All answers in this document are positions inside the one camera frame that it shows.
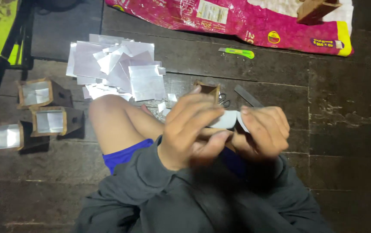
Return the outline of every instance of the hand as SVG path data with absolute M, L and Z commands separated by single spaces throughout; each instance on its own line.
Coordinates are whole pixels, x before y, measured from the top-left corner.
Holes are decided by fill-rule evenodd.
M 227 131 L 213 134 L 208 142 L 198 142 L 201 130 L 224 114 L 222 106 L 214 106 L 214 97 L 198 94 L 201 86 L 181 97 L 166 117 L 158 156 L 169 170 L 189 166 L 193 160 L 212 160 L 224 149 L 230 135 Z
M 250 135 L 234 132 L 231 144 L 243 158 L 256 161 L 275 158 L 288 148 L 289 124 L 279 107 L 241 108 L 241 118 Z

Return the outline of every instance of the dark wooden floor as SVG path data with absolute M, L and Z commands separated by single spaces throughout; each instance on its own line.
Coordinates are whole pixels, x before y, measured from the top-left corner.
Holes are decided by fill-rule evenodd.
M 181 95 L 195 79 L 220 83 L 232 100 L 242 85 L 264 105 L 286 112 L 292 131 L 285 155 L 311 189 L 322 213 L 339 233 L 371 233 L 371 2 L 354 1 L 355 54 L 349 58 L 254 47 L 219 36 L 172 31 L 105 8 L 105 35 L 155 44 L 155 59 L 169 72 L 167 93 Z M 217 52 L 244 47 L 253 60 Z M 72 91 L 75 108 L 86 117 L 88 101 L 66 63 L 35 61 L 28 80 L 49 77 Z M 30 121 L 16 109 L 15 80 L 8 71 L 0 92 L 0 122 Z M 147 105 L 157 113 L 159 101 Z M 80 199 L 96 190 L 109 171 L 89 121 L 83 138 L 51 138 L 49 150 L 0 154 L 0 232 L 69 232 Z

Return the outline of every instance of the leg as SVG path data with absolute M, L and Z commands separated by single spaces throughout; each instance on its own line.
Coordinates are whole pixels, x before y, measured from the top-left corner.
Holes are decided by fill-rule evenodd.
M 145 139 L 156 140 L 164 127 L 155 117 L 112 94 L 90 104 L 89 119 L 104 154 L 121 151 Z

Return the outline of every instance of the pink plastic bag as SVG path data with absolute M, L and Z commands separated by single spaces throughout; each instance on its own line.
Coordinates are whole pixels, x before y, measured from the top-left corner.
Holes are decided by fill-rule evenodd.
M 307 26 L 246 0 L 105 0 L 106 4 L 173 30 L 237 35 L 257 46 L 350 56 L 347 24 Z

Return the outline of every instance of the metal ruler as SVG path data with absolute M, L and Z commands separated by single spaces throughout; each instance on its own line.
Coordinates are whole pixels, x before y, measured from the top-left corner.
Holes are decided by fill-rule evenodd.
M 253 107 L 262 108 L 264 107 L 256 98 L 254 98 L 250 93 L 248 93 L 243 87 L 237 85 L 234 88 L 234 91 L 237 92 L 243 99 L 249 102 Z

